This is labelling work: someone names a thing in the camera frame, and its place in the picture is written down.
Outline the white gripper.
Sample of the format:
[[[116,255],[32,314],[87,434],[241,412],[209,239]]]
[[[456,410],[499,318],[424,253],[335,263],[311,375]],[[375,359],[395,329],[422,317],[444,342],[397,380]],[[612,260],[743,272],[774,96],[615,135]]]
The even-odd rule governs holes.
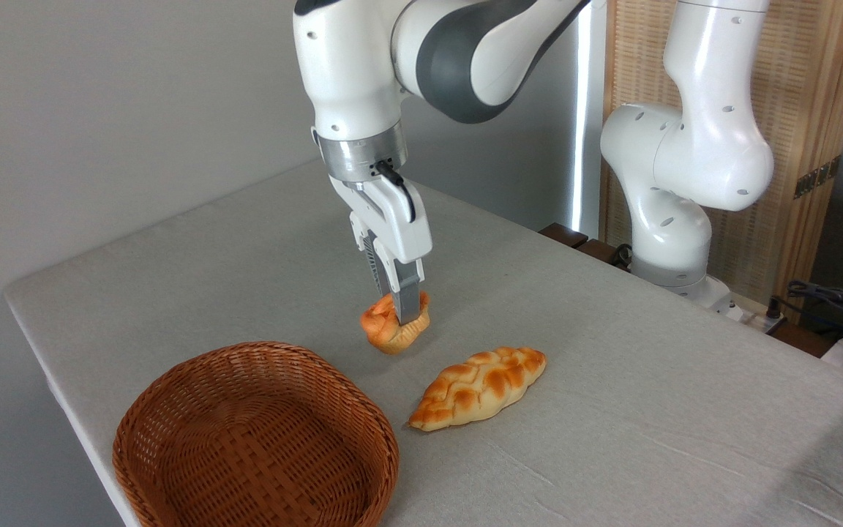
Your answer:
[[[378,293],[391,296],[401,326],[418,320],[424,280],[422,257],[432,249],[430,227],[418,190],[388,167],[384,173],[373,173],[360,182],[331,168],[330,181],[351,211],[349,223]]]

